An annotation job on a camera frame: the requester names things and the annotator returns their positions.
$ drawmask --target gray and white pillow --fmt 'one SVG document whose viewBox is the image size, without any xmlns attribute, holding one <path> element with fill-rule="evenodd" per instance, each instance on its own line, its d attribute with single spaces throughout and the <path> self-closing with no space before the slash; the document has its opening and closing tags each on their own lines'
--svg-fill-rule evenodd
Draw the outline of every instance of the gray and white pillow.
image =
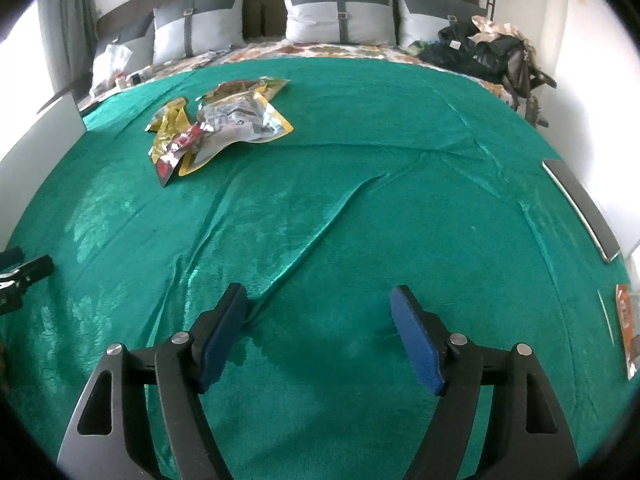
<svg viewBox="0 0 640 480">
<path fill-rule="evenodd" d="M 111 75 L 105 75 L 104 69 L 108 63 L 104 63 L 101 59 L 103 56 L 108 56 L 106 50 L 110 44 L 124 45 L 131 51 L 131 57 L 129 57 L 124 70 L 122 70 L 124 75 L 137 72 L 145 66 L 152 64 L 154 59 L 153 13 L 150 12 L 135 23 L 131 23 L 116 32 L 112 32 L 100 40 L 98 47 L 95 49 L 94 84 L 92 86 L 96 86 L 100 81 Z"/>
<path fill-rule="evenodd" d="M 242 0 L 174 0 L 154 16 L 154 64 L 243 44 Z"/>
<path fill-rule="evenodd" d="M 284 3 L 288 40 L 396 44 L 393 0 L 284 0 Z"/>
<path fill-rule="evenodd" d="M 468 22 L 472 16 L 486 16 L 486 9 L 462 0 L 398 0 L 399 44 L 407 48 L 414 41 L 438 41 L 438 32 L 453 16 Z"/>
</svg>

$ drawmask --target black clamp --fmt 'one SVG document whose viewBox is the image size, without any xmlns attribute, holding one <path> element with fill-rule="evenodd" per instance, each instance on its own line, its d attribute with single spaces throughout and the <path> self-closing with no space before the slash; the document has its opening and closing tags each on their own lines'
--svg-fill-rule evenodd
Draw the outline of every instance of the black clamp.
<svg viewBox="0 0 640 480">
<path fill-rule="evenodd" d="M 0 253 L 0 270 L 19 264 L 24 260 L 20 247 Z M 53 272 L 50 256 L 41 256 L 5 274 L 0 274 L 0 316 L 22 307 L 22 295 L 36 282 Z"/>
<path fill-rule="evenodd" d="M 165 479 L 145 402 L 145 384 L 156 384 L 180 478 L 232 480 L 197 394 L 219 380 L 247 309 L 244 286 L 231 283 L 188 332 L 152 348 L 110 345 L 66 428 L 58 467 L 77 480 Z"/>
<path fill-rule="evenodd" d="M 440 396 L 405 480 L 454 480 L 474 423 L 480 387 L 494 386 L 482 455 L 473 479 L 567 479 L 578 469 L 562 408 L 533 350 L 475 345 L 425 312 L 405 285 L 391 314 L 418 380 Z"/>
</svg>

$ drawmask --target pile of clothes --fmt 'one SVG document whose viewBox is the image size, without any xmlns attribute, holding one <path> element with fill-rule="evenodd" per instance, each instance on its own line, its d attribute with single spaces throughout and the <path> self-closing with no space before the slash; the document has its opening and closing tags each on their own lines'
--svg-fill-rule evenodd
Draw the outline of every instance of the pile of clothes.
<svg viewBox="0 0 640 480">
<path fill-rule="evenodd" d="M 524 100 L 529 124 L 548 126 L 531 91 L 544 84 L 557 85 L 540 70 L 535 48 L 516 27 L 474 16 L 470 22 L 450 22 L 438 33 L 438 39 L 415 41 L 407 53 L 435 66 L 503 85 L 513 98 L 514 110 L 518 110 L 520 99 Z"/>
</svg>

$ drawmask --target snack wrapper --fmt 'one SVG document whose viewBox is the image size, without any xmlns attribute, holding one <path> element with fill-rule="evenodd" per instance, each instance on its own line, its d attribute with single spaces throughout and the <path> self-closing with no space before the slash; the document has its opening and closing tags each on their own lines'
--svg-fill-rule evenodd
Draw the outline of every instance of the snack wrapper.
<svg viewBox="0 0 640 480">
<path fill-rule="evenodd" d="M 158 158 L 166 151 L 167 146 L 176 134 L 186 132 L 191 123 L 184 111 L 187 101 L 180 97 L 165 104 L 158 110 L 147 125 L 147 131 L 156 130 L 156 138 L 149 150 L 149 157 L 152 163 L 156 163 Z"/>
<path fill-rule="evenodd" d="M 156 161 L 156 174 L 160 186 L 166 186 L 181 158 L 200 139 L 205 126 L 203 123 L 195 123 L 186 132 L 175 134 L 164 153 Z"/>
<path fill-rule="evenodd" d="M 198 112 L 204 132 L 197 149 L 185 154 L 179 174 L 199 170 L 224 148 L 234 142 L 270 142 L 293 131 L 293 127 L 260 88 L 242 92 L 205 105 Z"/>
<path fill-rule="evenodd" d="M 169 101 L 162 108 L 160 108 L 155 114 L 153 114 L 153 117 L 151 117 L 151 120 L 149 121 L 149 124 L 146 126 L 145 131 L 157 132 L 160 129 L 160 126 L 162 125 L 162 118 L 167 114 L 169 110 L 172 110 L 172 109 L 179 110 L 180 108 L 184 108 L 186 105 L 187 105 L 187 99 L 185 99 L 184 97 L 178 97 L 177 99 Z"/>
<path fill-rule="evenodd" d="M 616 308 L 625 347 L 626 378 L 631 378 L 640 365 L 640 294 L 634 294 L 628 285 L 616 286 Z"/>
<path fill-rule="evenodd" d="M 196 99 L 196 101 L 200 102 L 198 110 L 202 110 L 205 106 L 215 104 L 232 95 L 253 92 L 257 89 L 260 89 L 260 92 L 266 97 L 267 101 L 271 101 L 288 82 L 289 79 L 280 79 L 271 76 L 261 76 L 257 80 L 235 79 L 233 81 L 226 81 Z"/>
</svg>

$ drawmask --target floral bedspread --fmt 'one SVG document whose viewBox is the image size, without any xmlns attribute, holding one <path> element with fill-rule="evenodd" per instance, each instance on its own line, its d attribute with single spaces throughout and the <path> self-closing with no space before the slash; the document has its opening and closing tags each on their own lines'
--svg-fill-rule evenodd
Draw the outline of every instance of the floral bedspread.
<svg viewBox="0 0 640 480">
<path fill-rule="evenodd" d="M 509 106 L 513 103 L 511 95 L 504 89 L 502 85 L 489 83 L 477 77 L 459 74 L 450 70 L 425 63 L 417 57 L 409 56 L 402 50 L 389 48 L 385 46 L 366 46 L 366 45 L 337 45 L 329 43 L 293 43 L 288 40 L 264 41 L 261 43 L 250 43 L 232 51 L 225 52 L 206 52 L 200 56 L 183 59 L 169 65 L 161 65 L 154 67 L 154 77 L 148 82 L 158 81 L 165 77 L 169 77 L 184 72 L 190 72 L 204 66 L 212 66 L 218 64 L 237 63 L 240 61 L 248 61 L 255 59 L 273 59 L 276 57 L 343 57 L 347 59 L 379 59 L 389 61 L 391 63 L 412 64 L 423 66 L 429 70 L 438 70 L 439 72 L 449 72 L 460 77 L 471 79 L 480 86 L 491 92 L 501 101 Z M 119 90 L 111 89 L 108 92 L 95 98 L 85 98 L 78 103 L 80 111 L 88 110 L 90 107 L 97 105 L 108 97 L 127 91 L 128 89 Z"/>
<path fill-rule="evenodd" d="M 402 50 L 385 46 L 366 45 L 336 45 L 328 43 L 293 43 L 288 40 L 269 41 L 265 43 L 252 43 L 246 47 L 234 50 L 226 56 L 222 56 L 210 64 L 226 64 L 251 59 L 271 59 L 275 57 L 344 57 L 347 59 L 380 59 L 391 63 L 403 63 L 423 66 L 439 72 L 449 72 L 460 77 L 471 79 L 491 92 L 498 99 L 508 105 L 512 104 L 511 95 L 502 85 L 489 83 L 477 77 L 452 72 L 443 68 L 425 63 L 417 57 L 409 56 Z"/>
</svg>

